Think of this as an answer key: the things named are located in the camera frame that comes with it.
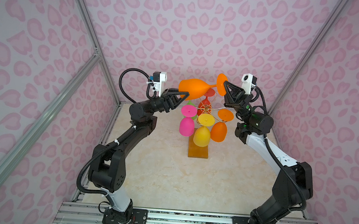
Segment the orange back wine glass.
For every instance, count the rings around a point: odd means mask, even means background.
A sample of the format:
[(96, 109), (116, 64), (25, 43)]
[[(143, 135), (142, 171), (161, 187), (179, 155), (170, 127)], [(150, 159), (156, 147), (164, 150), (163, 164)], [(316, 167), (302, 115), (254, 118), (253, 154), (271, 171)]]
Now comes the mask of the orange back wine glass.
[(179, 83), (179, 92), (187, 92), (186, 100), (194, 100), (202, 97), (209, 89), (216, 88), (219, 95), (226, 95), (226, 88), (224, 83), (228, 81), (225, 74), (219, 74), (215, 85), (210, 85), (200, 79), (186, 79)]

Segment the orange wine glass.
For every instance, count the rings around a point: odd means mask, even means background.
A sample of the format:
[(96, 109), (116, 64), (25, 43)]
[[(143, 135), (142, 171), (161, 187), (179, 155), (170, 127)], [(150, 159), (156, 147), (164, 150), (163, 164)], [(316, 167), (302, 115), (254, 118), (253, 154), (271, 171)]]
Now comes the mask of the orange wine glass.
[(194, 100), (202, 97), (209, 89), (216, 88), (219, 95), (226, 95), (226, 88), (224, 83), (228, 81), (225, 74), (219, 74), (215, 85), (210, 85), (200, 79), (186, 79), (179, 83), (179, 92), (187, 92), (186, 100)]
[(219, 121), (211, 129), (211, 139), (214, 142), (223, 142), (227, 135), (228, 129), (226, 126), (227, 122), (234, 119), (233, 113), (228, 109), (220, 109), (217, 113)]

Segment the orange front wine glass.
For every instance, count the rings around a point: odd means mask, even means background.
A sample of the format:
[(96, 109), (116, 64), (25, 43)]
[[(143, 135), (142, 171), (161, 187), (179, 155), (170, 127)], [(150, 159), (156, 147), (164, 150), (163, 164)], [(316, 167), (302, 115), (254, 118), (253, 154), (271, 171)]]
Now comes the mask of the orange front wine glass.
[(217, 113), (219, 121), (211, 129), (211, 139), (214, 142), (223, 142), (227, 135), (228, 129), (226, 126), (227, 122), (234, 119), (233, 113), (228, 109), (220, 109)]

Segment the yellow wine glass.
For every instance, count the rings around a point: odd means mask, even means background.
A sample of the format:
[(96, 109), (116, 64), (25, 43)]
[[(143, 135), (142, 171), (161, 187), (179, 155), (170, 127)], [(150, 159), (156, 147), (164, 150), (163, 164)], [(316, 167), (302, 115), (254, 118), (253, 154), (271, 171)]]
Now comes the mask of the yellow wine glass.
[(193, 142), (198, 147), (206, 147), (211, 140), (209, 127), (214, 125), (215, 118), (209, 113), (203, 113), (198, 117), (197, 123), (200, 127), (194, 134)]

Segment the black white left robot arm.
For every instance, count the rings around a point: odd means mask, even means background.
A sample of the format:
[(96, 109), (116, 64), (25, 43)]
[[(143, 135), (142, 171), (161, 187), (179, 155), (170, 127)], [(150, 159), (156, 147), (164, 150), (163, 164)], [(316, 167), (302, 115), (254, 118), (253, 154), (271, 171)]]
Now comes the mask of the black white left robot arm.
[(189, 97), (189, 92), (166, 89), (160, 96), (131, 104), (131, 126), (120, 137), (107, 145), (97, 145), (92, 157), (79, 172), (77, 189), (85, 194), (106, 197), (109, 206), (104, 218), (113, 218), (120, 224), (133, 220), (133, 201), (122, 188), (126, 178), (126, 157), (156, 128), (156, 112), (178, 108)]

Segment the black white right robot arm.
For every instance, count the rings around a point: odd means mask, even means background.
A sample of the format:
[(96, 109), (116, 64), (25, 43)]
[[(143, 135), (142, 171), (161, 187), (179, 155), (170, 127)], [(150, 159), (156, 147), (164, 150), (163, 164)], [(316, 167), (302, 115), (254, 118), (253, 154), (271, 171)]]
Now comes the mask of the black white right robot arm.
[(292, 212), (302, 212), (313, 197), (312, 168), (307, 162), (299, 162), (278, 148), (268, 138), (274, 119), (266, 106), (252, 106), (254, 99), (264, 100), (259, 87), (250, 92), (224, 81), (225, 106), (235, 110), (239, 123), (235, 136), (256, 151), (276, 172), (271, 196), (251, 211), (246, 224), (276, 224)]

